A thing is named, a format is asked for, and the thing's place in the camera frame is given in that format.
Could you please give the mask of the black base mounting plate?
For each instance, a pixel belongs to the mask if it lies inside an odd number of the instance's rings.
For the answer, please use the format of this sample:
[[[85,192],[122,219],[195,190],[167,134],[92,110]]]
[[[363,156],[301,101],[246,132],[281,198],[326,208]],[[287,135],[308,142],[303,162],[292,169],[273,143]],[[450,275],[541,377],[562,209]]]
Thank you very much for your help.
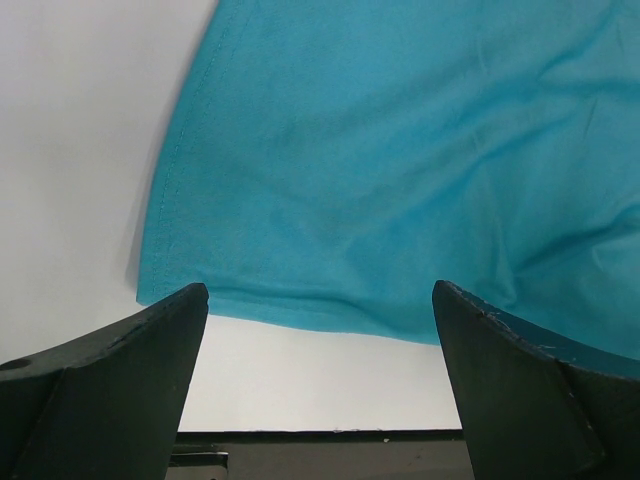
[[[168,479],[472,479],[460,430],[180,433]]]

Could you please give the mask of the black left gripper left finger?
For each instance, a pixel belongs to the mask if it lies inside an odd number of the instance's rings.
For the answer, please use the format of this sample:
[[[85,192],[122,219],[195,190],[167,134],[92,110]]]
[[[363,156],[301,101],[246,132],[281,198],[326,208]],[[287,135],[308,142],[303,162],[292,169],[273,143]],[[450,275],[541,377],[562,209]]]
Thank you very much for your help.
[[[162,479],[208,314],[190,284],[1,366],[4,479]]]

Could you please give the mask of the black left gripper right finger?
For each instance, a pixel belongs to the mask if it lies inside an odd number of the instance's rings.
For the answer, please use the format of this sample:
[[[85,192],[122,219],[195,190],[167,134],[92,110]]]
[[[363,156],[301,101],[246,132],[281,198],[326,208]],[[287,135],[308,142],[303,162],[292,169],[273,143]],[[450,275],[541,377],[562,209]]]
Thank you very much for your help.
[[[432,292],[478,479],[636,479],[639,362],[510,315],[455,284]]]

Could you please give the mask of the teal t shirt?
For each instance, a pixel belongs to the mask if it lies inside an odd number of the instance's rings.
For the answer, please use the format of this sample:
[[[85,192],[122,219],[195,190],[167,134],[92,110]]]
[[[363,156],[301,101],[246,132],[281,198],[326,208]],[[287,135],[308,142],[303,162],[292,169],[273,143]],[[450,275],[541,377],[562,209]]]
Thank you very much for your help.
[[[635,1],[222,1],[137,280],[215,315],[419,343],[450,281],[639,354]]]

